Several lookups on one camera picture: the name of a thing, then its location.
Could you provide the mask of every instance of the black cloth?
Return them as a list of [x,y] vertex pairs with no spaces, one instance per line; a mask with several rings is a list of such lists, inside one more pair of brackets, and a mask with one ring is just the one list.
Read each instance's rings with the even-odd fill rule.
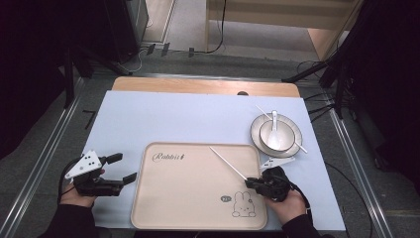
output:
[[40,238],[97,238],[92,209],[84,206],[61,204],[47,231]]
[[[321,236],[313,227],[308,215],[300,215],[282,227],[283,232],[288,238],[331,238],[331,235]],[[139,231],[135,237],[194,237],[197,232],[154,232],[154,231]],[[58,206],[52,222],[47,231],[39,238],[74,238],[99,237],[95,227],[95,220],[93,218],[92,209],[77,205]],[[202,232],[198,237],[285,237],[284,234],[278,232]]]

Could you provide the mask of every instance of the gray carpet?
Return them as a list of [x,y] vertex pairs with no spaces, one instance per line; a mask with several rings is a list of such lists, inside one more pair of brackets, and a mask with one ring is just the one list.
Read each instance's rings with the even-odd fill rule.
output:
[[[267,59],[245,59],[221,56],[196,55],[189,58],[186,53],[171,53],[161,57],[159,51],[146,57],[142,55],[143,66],[134,75],[145,73],[168,73],[189,75],[211,75],[239,77],[244,80],[257,78],[260,81],[274,81],[293,76],[299,63]],[[125,63],[125,67],[136,68],[138,59]],[[299,69],[310,66],[303,64]],[[57,182],[61,170],[72,159],[78,157],[87,140],[91,126],[85,129],[90,114],[83,110],[97,111],[105,92],[111,89],[117,75],[100,65],[95,66],[91,79],[86,79],[81,91],[80,101],[74,111],[63,137],[58,144],[52,161],[32,199],[14,237],[36,237],[49,225],[55,210]],[[317,86],[317,77],[297,83],[302,97],[323,92]],[[10,156],[0,161],[0,222],[4,222],[14,198],[24,185],[32,167],[42,152],[50,133],[62,112],[64,94],[50,107],[37,122],[21,146]],[[322,101],[307,101],[308,110],[325,105]],[[379,171],[373,162],[372,154],[358,124],[344,109],[345,122],[349,134],[362,159],[371,185],[380,199],[390,228],[395,237],[415,237],[420,233],[420,198],[411,182],[399,173]],[[337,167],[353,184],[353,172],[341,144],[340,138],[328,113],[313,122],[315,134],[325,162]],[[344,177],[327,166],[334,192],[342,209],[343,218],[351,237],[368,237],[370,231],[368,212],[365,206]],[[112,230],[114,237],[132,237],[134,231]],[[348,237],[345,232],[334,232],[336,237]]]

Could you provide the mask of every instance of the right hand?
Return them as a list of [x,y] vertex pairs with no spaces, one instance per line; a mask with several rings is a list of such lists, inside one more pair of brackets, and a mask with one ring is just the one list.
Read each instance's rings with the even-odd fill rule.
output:
[[302,195],[296,190],[290,190],[287,198],[282,202],[264,198],[265,203],[277,214],[280,223],[284,225],[291,219],[306,214],[305,201]]

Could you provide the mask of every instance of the table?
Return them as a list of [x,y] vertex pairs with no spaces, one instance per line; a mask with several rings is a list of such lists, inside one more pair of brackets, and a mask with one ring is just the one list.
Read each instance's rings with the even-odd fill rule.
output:
[[[239,91],[245,91],[249,96],[237,96]],[[116,163],[104,168],[104,178],[121,179],[140,170],[144,148],[152,142],[251,145],[250,132],[244,128],[249,128],[256,116],[262,114],[251,103],[262,108],[278,105],[281,113],[288,115],[300,128],[306,140],[303,145],[310,155],[299,152],[295,155],[296,161],[284,165],[284,170],[306,191],[317,229],[345,230],[309,116],[303,99],[298,96],[297,87],[287,83],[120,77],[104,98],[83,152],[93,149],[98,156],[123,153],[124,158],[118,166]],[[202,128],[205,132],[194,133]],[[262,162],[267,159],[268,156],[261,155]],[[317,189],[312,188],[314,180]],[[93,208],[96,225],[134,228],[130,213],[135,188],[131,183],[118,197],[97,199]],[[279,230],[275,214],[268,210],[267,215],[268,222],[263,230]]]
[[[225,21],[307,28],[320,60],[336,49],[354,25],[363,0],[229,0]],[[221,20],[223,0],[207,0],[205,40],[210,20]]]

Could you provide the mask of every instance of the floor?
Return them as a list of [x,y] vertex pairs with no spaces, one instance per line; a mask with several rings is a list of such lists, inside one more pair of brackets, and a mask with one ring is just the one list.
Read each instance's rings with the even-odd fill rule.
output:
[[[224,46],[220,51],[210,56],[195,55],[189,58],[188,53],[182,51],[190,47],[197,51],[205,48],[202,44],[204,33],[200,21],[190,20],[203,18],[200,12],[203,2],[205,1],[175,1],[167,32],[163,37],[160,35],[163,43],[170,43],[167,56],[160,56],[159,51],[150,56],[141,54],[139,58],[132,58],[125,63],[124,67],[141,66],[141,69],[133,72],[133,75],[139,76],[187,75],[197,79],[211,76],[279,81],[310,67],[312,61],[318,60],[305,29],[272,26],[256,28],[252,24],[235,23],[226,23]],[[217,24],[212,23],[210,48],[216,46],[220,39]],[[80,154],[89,136],[91,127],[88,126],[88,121],[91,115],[83,110],[98,110],[105,92],[112,87],[118,76],[99,64],[94,63],[94,66],[95,74],[92,78],[77,78],[75,85],[79,97],[73,104],[74,108],[63,111],[65,95],[61,95],[19,148],[0,161],[0,222],[4,223],[0,237],[3,234],[11,234],[5,237],[36,237],[46,229],[51,220],[57,178],[67,161]],[[327,89],[319,87],[317,75],[308,76],[296,84],[303,98],[324,92],[334,95],[334,86]],[[327,96],[328,94],[306,100],[308,111],[325,106],[326,101],[323,100]],[[313,113],[311,118],[317,115],[319,113]],[[411,182],[398,172],[385,173],[378,170],[358,123],[353,120],[348,109],[344,110],[343,115],[344,120],[337,120],[334,112],[328,111],[313,122],[349,235],[346,232],[328,233],[336,237],[417,237],[420,233],[420,198]],[[348,139],[338,133],[343,126]],[[57,140],[51,141],[55,134]],[[45,150],[46,146],[50,146],[52,150]],[[360,171],[355,173],[355,158],[360,163],[362,174]],[[39,163],[47,163],[43,171],[36,171],[41,168]],[[39,182],[33,183],[32,171],[40,175]],[[360,177],[367,180],[368,187],[360,183]],[[22,193],[24,190],[31,190],[32,193],[25,196]],[[371,191],[373,196],[364,196],[366,191],[367,194]],[[364,199],[361,199],[358,192],[362,193]],[[364,202],[376,206],[366,209]],[[21,205],[24,213],[13,213],[12,205]],[[382,212],[385,223],[375,222],[377,217],[370,223],[369,218],[378,214],[378,211]],[[12,222],[7,217],[9,212],[12,212],[12,216],[16,215]],[[5,231],[6,226],[9,228],[8,233]],[[112,232],[114,237],[133,236],[133,231]]]

